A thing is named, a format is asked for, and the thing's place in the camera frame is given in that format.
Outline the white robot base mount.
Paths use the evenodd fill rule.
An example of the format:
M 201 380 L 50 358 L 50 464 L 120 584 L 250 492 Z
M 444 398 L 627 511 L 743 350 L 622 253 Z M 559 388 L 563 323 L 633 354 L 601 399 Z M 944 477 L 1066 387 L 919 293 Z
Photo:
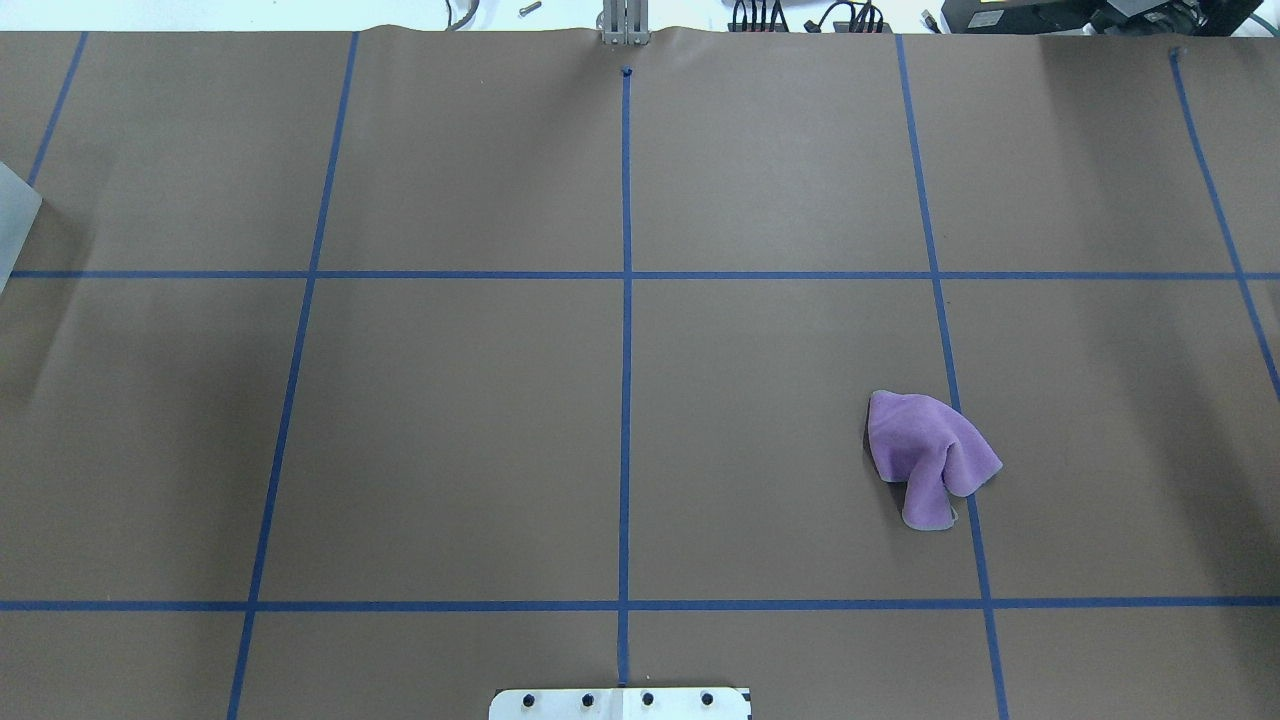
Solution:
M 751 719 L 750 692 L 732 687 L 506 689 L 489 719 Z

